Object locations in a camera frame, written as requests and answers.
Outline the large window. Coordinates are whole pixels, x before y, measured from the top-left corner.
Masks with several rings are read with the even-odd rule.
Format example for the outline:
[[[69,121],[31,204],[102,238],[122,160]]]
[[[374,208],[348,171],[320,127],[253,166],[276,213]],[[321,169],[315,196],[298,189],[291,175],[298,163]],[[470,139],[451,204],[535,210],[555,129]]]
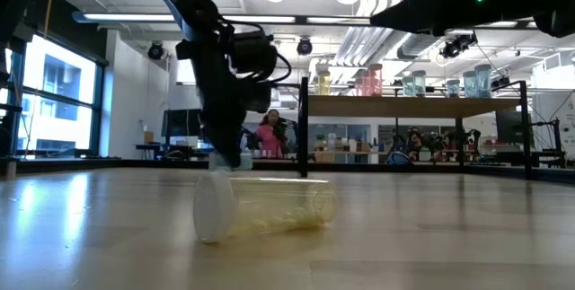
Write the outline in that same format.
[[[97,154],[103,67],[76,51],[34,35],[0,52],[11,75],[0,88],[0,142],[22,159],[85,158]]]

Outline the black aluminium table frame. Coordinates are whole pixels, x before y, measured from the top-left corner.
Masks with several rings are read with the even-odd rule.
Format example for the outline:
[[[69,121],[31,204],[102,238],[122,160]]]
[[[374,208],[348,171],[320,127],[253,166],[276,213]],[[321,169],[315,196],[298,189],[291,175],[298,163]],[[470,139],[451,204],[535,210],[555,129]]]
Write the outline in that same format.
[[[12,165],[17,174],[48,173],[60,171],[89,171],[111,168],[147,168],[147,169],[191,169],[206,170],[207,162],[190,161],[152,161],[121,159],[52,159],[25,160],[0,159],[0,179],[8,176],[8,166]],[[388,164],[337,164],[309,163],[301,169],[298,163],[291,161],[264,160],[252,165],[256,171],[296,171],[311,172],[346,172],[346,173],[437,173],[437,174],[472,174],[496,176],[510,179],[537,180],[566,184],[575,187],[575,171],[560,169],[534,168],[529,174],[522,167],[481,166],[447,163],[441,165],[388,165]]]

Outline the long ceiling light strip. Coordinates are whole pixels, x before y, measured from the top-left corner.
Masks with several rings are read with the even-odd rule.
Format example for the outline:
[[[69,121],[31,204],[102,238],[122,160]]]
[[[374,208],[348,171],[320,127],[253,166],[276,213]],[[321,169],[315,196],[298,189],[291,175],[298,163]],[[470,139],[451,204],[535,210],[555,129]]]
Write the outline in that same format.
[[[174,18],[168,13],[85,13],[73,12],[73,19],[79,23],[172,23]],[[225,19],[232,22],[253,22],[258,24],[281,25],[325,25],[325,26],[359,26],[369,25],[367,17],[351,16],[305,16],[305,15],[250,15],[228,14]],[[500,21],[476,25],[476,29],[529,30],[537,29],[532,19],[518,21]]]

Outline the dark small desk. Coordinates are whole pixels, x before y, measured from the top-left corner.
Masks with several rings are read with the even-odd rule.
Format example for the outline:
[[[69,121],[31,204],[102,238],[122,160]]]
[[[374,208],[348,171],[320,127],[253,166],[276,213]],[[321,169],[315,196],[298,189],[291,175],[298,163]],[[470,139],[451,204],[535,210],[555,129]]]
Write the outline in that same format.
[[[163,163],[163,148],[159,143],[148,143],[135,145],[135,149],[140,154],[140,158],[135,160],[139,167],[159,167]]]

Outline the background wooden workbench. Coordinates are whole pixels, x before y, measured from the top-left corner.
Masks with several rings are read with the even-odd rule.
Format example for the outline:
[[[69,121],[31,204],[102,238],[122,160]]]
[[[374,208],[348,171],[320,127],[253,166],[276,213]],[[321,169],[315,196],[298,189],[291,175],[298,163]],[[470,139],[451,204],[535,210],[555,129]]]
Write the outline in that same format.
[[[310,154],[317,163],[378,164],[388,152],[368,141],[329,134],[316,137]]]

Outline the blue round object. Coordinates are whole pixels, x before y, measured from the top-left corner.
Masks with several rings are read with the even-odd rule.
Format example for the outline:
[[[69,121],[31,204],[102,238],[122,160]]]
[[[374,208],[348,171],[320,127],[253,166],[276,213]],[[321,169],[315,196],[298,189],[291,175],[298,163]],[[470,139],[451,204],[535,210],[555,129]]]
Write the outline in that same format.
[[[400,151],[393,151],[387,155],[386,163],[389,165],[412,165],[412,161],[410,157],[403,152]]]

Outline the silver ventilation duct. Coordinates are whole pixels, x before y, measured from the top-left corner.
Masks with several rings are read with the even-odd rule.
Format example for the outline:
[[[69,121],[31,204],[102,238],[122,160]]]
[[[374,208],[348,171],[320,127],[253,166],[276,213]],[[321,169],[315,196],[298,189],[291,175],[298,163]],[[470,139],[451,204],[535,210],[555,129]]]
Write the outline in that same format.
[[[396,50],[399,59],[417,59],[436,48],[444,40],[427,34],[411,34]]]

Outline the black computer monitor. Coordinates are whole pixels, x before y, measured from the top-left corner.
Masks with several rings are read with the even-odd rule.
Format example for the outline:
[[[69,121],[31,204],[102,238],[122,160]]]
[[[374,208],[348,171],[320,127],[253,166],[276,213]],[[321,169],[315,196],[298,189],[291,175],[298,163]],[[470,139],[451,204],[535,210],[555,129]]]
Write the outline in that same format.
[[[199,109],[166,110],[162,136],[200,136]]]

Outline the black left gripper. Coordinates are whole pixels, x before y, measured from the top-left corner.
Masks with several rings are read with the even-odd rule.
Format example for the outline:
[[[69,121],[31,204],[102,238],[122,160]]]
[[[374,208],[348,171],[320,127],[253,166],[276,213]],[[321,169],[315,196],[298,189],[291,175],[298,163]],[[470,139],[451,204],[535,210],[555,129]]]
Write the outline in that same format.
[[[212,35],[199,41],[183,40],[176,46],[177,58],[189,60],[205,109],[227,108],[239,113],[217,115],[203,112],[204,136],[229,167],[241,163],[239,138],[246,113],[264,113],[270,107],[272,82],[257,82],[231,67],[232,34]]]

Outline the person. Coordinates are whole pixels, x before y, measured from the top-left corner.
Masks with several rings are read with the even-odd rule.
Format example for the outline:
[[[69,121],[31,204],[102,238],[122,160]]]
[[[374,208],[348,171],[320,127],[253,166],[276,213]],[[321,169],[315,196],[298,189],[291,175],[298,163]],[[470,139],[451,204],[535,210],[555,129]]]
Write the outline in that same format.
[[[282,158],[284,145],[284,135],[278,129],[279,113],[270,110],[256,128],[255,134],[261,141],[261,150],[271,158]]]

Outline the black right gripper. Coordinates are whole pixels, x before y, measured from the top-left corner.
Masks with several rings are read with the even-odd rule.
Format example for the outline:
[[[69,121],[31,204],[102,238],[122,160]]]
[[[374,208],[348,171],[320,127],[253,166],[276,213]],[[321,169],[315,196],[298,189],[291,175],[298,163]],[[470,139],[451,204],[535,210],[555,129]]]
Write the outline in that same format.
[[[447,29],[469,27],[466,0],[402,0],[370,17],[370,24],[394,30],[420,30],[435,34]]]

